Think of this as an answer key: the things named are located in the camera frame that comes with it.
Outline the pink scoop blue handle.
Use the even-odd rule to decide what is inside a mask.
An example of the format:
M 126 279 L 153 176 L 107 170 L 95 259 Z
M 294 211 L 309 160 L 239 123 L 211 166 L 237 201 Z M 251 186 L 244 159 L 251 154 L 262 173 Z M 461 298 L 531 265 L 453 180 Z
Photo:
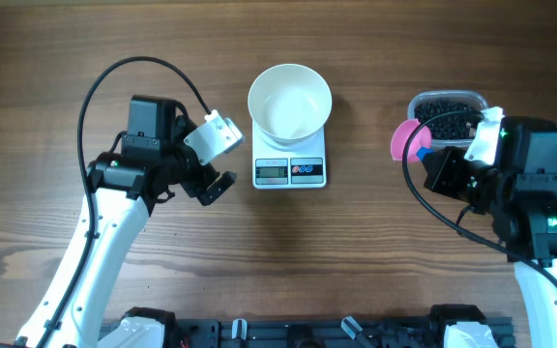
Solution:
M 403 152 L 411 133 L 421 123 L 417 119 L 408 119 L 400 124 L 391 141 L 391 156 L 395 161 L 402 161 Z M 421 161 L 424 155 L 431 153 L 432 135 L 428 127 L 423 127 L 409 145 L 408 162 Z

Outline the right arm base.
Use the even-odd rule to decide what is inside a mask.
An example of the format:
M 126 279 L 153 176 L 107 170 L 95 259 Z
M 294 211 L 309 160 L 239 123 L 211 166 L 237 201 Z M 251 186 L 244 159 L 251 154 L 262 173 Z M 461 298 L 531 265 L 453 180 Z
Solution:
M 428 323 L 427 334 L 435 347 L 499 348 L 484 314 L 473 304 L 435 304 Z

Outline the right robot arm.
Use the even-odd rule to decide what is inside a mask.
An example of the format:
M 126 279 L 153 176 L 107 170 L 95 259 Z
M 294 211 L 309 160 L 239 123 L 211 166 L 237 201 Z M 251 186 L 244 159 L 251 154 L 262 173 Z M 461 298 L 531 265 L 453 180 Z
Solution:
M 497 246 L 513 263 L 535 347 L 557 347 L 557 125 L 502 119 L 492 159 L 457 147 L 417 153 L 425 187 L 492 217 Z

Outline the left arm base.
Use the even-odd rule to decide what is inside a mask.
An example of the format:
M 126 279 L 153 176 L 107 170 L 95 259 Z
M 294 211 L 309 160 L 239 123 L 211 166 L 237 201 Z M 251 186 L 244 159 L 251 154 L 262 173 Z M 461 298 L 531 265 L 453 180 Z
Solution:
M 133 307 L 118 327 L 98 342 L 100 348 L 189 348 L 190 340 L 171 311 Z

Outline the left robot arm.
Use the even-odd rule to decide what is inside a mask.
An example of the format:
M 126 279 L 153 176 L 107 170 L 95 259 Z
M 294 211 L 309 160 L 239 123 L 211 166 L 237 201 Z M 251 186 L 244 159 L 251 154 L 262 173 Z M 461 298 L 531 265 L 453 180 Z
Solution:
M 201 125 L 176 100 L 135 96 L 114 147 L 86 167 L 87 193 L 77 227 L 42 303 L 20 329 L 16 347 L 184 347 L 174 313 L 134 307 L 102 334 L 107 302 L 132 242 L 158 204 L 181 186 L 203 206 L 236 175 L 211 164 L 244 137 L 216 110 Z

